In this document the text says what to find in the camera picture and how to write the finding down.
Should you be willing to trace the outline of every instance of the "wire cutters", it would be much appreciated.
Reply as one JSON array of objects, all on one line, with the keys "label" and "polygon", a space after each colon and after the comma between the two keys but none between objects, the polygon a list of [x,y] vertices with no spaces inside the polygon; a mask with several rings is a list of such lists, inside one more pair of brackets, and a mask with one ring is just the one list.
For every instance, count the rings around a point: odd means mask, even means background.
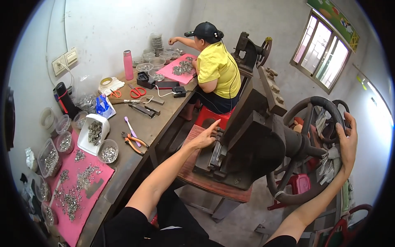
[{"label": "wire cutters", "polygon": [[136,138],[136,137],[131,136],[130,134],[128,134],[128,133],[126,133],[126,132],[122,132],[122,137],[125,138],[125,143],[126,143],[126,144],[129,144],[129,145],[133,148],[133,150],[134,150],[136,153],[138,153],[139,155],[144,155],[144,153],[143,153],[143,152],[140,152],[140,151],[133,145],[133,143],[131,142],[131,140],[132,140],[132,141],[135,141],[135,142],[139,142],[139,143],[143,144],[146,148],[149,148],[149,146],[148,146],[147,143],[145,143],[144,141],[140,140],[139,138]]},{"label": "wire cutters", "polygon": [[121,96],[122,96],[122,93],[121,92],[119,92],[118,90],[112,90],[112,89],[110,89],[111,90],[111,94],[110,94],[110,96],[111,96],[111,98],[113,97],[113,95],[116,97],[116,98],[120,98]]},{"label": "wire cutters", "polygon": [[142,87],[134,87],[132,84],[128,84],[129,87],[131,88],[130,90],[130,97],[132,97],[133,99],[137,99],[140,98],[141,96],[145,95],[147,93],[147,91],[142,88]]}]

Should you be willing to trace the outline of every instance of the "black thermos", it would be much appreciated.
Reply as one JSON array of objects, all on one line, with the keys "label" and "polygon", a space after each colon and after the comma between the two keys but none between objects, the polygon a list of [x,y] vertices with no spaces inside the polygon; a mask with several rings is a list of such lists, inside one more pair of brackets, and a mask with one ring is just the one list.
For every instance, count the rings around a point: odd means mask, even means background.
[{"label": "black thermos", "polygon": [[71,119],[81,111],[77,106],[74,105],[73,101],[70,98],[70,95],[67,93],[67,88],[63,82],[59,82],[56,87],[56,93],[59,98],[59,103],[63,109],[63,111],[69,115]]}]

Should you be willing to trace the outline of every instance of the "pliers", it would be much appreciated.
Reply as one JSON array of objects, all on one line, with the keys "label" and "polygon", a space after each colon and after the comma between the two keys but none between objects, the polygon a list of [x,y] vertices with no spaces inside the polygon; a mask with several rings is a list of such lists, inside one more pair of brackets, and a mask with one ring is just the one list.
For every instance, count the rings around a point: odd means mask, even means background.
[{"label": "pliers", "polygon": [[125,143],[126,143],[126,144],[129,144],[129,145],[133,148],[133,150],[134,150],[136,153],[138,153],[139,155],[144,155],[144,153],[143,153],[143,152],[140,152],[140,151],[133,145],[133,143],[131,142],[131,140],[132,140],[132,141],[139,142],[139,143],[141,143],[142,145],[144,145],[146,148],[149,148],[149,146],[148,146],[147,143],[145,143],[144,141],[140,140],[139,138],[136,138],[136,137],[131,136],[130,134],[128,134],[128,133],[126,133],[126,132],[122,132],[122,137],[125,138]]}]

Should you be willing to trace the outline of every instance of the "steering wheel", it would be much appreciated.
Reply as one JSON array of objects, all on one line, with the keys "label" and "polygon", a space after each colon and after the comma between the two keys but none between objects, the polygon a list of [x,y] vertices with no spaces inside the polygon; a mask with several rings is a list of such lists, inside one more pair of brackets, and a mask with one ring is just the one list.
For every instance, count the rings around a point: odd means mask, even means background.
[{"label": "steering wheel", "polygon": [[350,242],[350,240],[352,240],[355,235],[357,234],[357,232],[364,226],[364,224],[366,223],[366,219],[368,218],[368,216],[370,215],[371,211],[372,211],[373,207],[369,204],[361,204],[359,206],[356,206],[355,208],[351,209],[349,211],[349,215],[355,213],[356,211],[359,210],[367,210],[368,211],[368,215],[361,221],[359,222],[358,226],[349,231],[348,230],[348,223],[347,220],[344,218],[344,216],[336,223],[336,225],[331,229],[328,238],[326,239],[325,245],[324,247],[328,247],[331,238],[333,237],[334,233],[337,231],[337,229],[339,227],[341,227],[341,232],[343,235],[343,242],[339,247],[346,247],[347,244]]},{"label": "steering wheel", "polygon": [[[348,108],[348,105],[343,101],[343,100],[334,100],[332,101],[336,107],[339,107],[340,105],[343,105],[344,108],[346,109],[346,112],[350,113],[350,109]],[[343,120],[346,127],[350,128],[350,123],[348,123],[345,119]],[[330,119],[326,120],[325,123],[327,126],[322,130],[322,135],[324,138],[322,139],[323,143],[334,143],[338,140],[337,134],[335,131],[335,122],[333,118],[331,117]]]},{"label": "steering wheel", "polygon": [[256,59],[256,68],[259,69],[260,66],[263,66],[269,57],[270,50],[271,50],[271,44],[272,40],[270,39],[269,41],[264,41],[262,43],[262,54],[259,54],[257,59]]},{"label": "steering wheel", "polygon": [[[303,162],[308,156],[322,159],[322,156],[327,152],[326,150],[312,146],[310,139],[307,136],[310,130],[314,106],[323,107],[331,114],[334,122],[340,123],[343,129],[345,129],[343,117],[336,105],[330,100],[320,96],[313,96],[300,101],[287,113],[287,115],[284,117],[284,134],[287,149],[286,156],[290,157],[291,161],[289,162],[287,170],[278,186],[276,185],[274,179],[274,172],[266,175],[267,185],[270,193],[275,197],[276,200],[286,205],[298,205],[308,202],[320,194],[328,186],[328,182],[324,182],[322,185],[320,185],[320,183],[316,183],[315,185],[311,186],[310,190],[297,195],[287,194],[283,191],[292,176],[294,168],[299,162]],[[298,114],[298,112],[305,108],[307,108],[307,113],[305,115],[301,133],[289,129],[287,127],[288,123],[296,116],[296,114]]]}]

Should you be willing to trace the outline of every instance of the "window frame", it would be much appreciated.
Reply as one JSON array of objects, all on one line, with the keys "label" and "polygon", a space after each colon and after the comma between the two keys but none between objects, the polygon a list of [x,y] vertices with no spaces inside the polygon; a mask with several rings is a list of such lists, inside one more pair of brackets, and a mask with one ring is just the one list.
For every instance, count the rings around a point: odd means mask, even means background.
[{"label": "window frame", "polygon": [[[309,25],[309,23],[310,23],[310,18],[311,18],[312,16],[313,16],[314,18],[317,19],[317,22],[316,22],[316,24],[315,24],[313,33],[311,34],[311,38],[310,38],[310,40],[308,41],[308,43],[307,43],[307,45],[306,45],[306,49],[304,50],[302,56],[300,57],[299,63],[297,63],[297,62],[294,61],[294,58],[295,58],[295,56],[296,56],[296,54],[297,54],[297,52],[298,52],[298,50],[299,50],[300,45],[301,45],[302,42],[303,42],[303,38],[304,38],[304,36],[305,36],[305,31],[306,31],[307,28],[308,28],[308,25]],[[329,30],[331,30],[332,33],[331,33],[331,36],[330,36],[330,38],[329,38],[328,45],[327,45],[327,47],[325,48],[325,51],[324,51],[324,53],[322,54],[322,56],[321,56],[321,58],[320,58],[320,62],[319,62],[319,64],[318,64],[318,66],[316,67],[316,69],[314,70],[314,72],[311,73],[310,71],[308,71],[306,68],[304,68],[304,67],[302,66],[302,62],[303,62],[303,59],[305,58],[305,56],[306,56],[306,54],[307,54],[308,48],[309,48],[310,45],[311,45],[311,42],[312,42],[313,37],[314,37],[314,35],[315,35],[315,33],[316,33],[316,30],[317,30],[317,27],[318,27],[318,24],[319,24],[319,23],[323,24],[326,28],[328,28]],[[346,57],[346,59],[345,59],[345,61],[344,61],[344,64],[343,64],[342,67],[340,68],[340,71],[337,73],[336,77],[334,78],[332,85],[331,85],[329,88],[327,88],[320,80],[318,80],[318,79],[316,78],[316,75],[318,74],[318,71],[320,70],[322,64],[324,63],[325,58],[326,58],[326,56],[327,56],[328,53],[329,53],[329,49],[331,48],[332,41],[333,41],[333,39],[334,39],[335,37],[336,37],[339,41],[341,41],[342,44],[346,47],[346,49],[347,49],[347,51],[348,51],[348,54],[347,54],[347,57]],[[351,50],[350,47],[348,46],[347,42],[345,42],[344,38],[338,33],[338,31],[337,31],[332,25],[330,25],[329,22],[327,22],[323,17],[321,17],[321,16],[320,16],[319,14],[317,14],[315,11],[311,10],[311,11],[310,11],[310,15],[308,16],[308,19],[307,19],[306,26],[305,26],[305,28],[304,28],[304,32],[303,32],[302,37],[300,38],[300,41],[299,41],[299,43],[298,43],[298,46],[296,47],[295,52],[294,52],[294,54],[293,54],[293,56],[292,56],[292,58],[291,58],[290,64],[291,64],[292,66],[296,67],[300,72],[302,72],[303,74],[305,74],[308,78],[310,78],[311,80],[313,80],[313,81],[314,81],[318,86],[320,86],[327,94],[330,94],[330,93],[332,92],[333,88],[335,87],[337,81],[339,80],[340,76],[342,75],[342,73],[343,73],[343,71],[344,71],[344,68],[346,67],[346,65],[347,65],[347,63],[348,63],[348,60],[349,60],[349,58],[350,58],[351,53],[352,53],[352,50]]]}]

